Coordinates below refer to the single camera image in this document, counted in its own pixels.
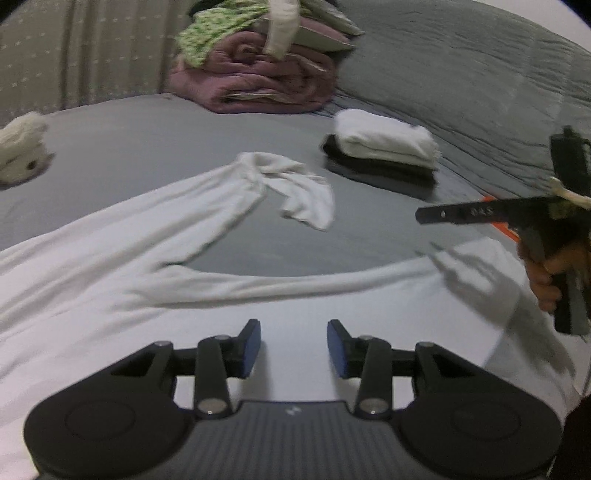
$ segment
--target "orange strip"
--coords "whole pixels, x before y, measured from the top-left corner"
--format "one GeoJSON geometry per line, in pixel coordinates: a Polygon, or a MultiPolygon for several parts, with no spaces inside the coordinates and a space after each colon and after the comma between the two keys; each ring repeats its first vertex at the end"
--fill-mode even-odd
{"type": "MultiPolygon", "coordinates": [[[[486,196],[483,198],[483,200],[485,202],[490,202],[492,200],[496,200],[496,198],[486,196]]],[[[512,232],[511,230],[509,230],[508,225],[506,223],[493,223],[492,226],[495,227],[498,231],[500,231],[505,236],[508,236],[509,238],[511,238],[514,242],[519,242],[519,236],[515,232],[512,232]]]]}

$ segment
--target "beige curtain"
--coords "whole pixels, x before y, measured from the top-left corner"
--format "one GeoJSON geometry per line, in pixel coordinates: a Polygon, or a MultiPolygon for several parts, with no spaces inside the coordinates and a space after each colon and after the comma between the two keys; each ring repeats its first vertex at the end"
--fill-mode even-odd
{"type": "Polygon", "coordinates": [[[28,0],[0,27],[0,121],[164,91],[194,0],[28,0]]]}

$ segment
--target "human hand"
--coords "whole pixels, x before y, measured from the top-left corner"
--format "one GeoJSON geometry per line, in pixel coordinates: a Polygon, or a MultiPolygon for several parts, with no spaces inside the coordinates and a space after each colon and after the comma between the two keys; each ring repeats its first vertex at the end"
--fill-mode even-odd
{"type": "Polygon", "coordinates": [[[552,275],[575,269],[588,276],[589,264],[591,264],[590,254],[582,242],[564,247],[556,255],[547,259],[544,264],[534,262],[527,247],[521,242],[517,252],[524,261],[531,291],[538,299],[538,304],[543,312],[555,311],[556,302],[562,298],[560,290],[552,285],[552,275]]]}

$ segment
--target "white towel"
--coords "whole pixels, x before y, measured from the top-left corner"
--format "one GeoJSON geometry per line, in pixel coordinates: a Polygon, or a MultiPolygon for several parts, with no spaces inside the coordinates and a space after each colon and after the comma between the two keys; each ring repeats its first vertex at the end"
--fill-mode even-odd
{"type": "Polygon", "coordinates": [[[429,130],[357,109],[335,115],[335,137],[344,154],[435,169],[441,156],[429,130]]]}
{"type": "Polygon", "coordinates": [[[300,28],[299,0],[268,0],[269,31],[264,53],[283,60],[300,28]]]}
{"type": "Polygon", "coordinates": [[[43,144],[45,117],[30,112],[0,129],[0,184],[24,182],[44,169],[51,160],[43,144]]]}

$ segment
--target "folded pink blanket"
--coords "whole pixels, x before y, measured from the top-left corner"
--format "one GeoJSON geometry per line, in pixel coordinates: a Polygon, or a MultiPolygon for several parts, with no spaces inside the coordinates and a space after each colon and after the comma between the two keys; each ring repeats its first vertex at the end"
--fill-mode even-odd
{"type": "Polygon", "coordinates": [[[216,113],[303,113],[330,100],[336,84],[330,58],[293,45],[277,60],[264,55],[264,47],[265,37],[256,32],[229,35],[198,69],[179,59],[169,87],[216,113]]]}

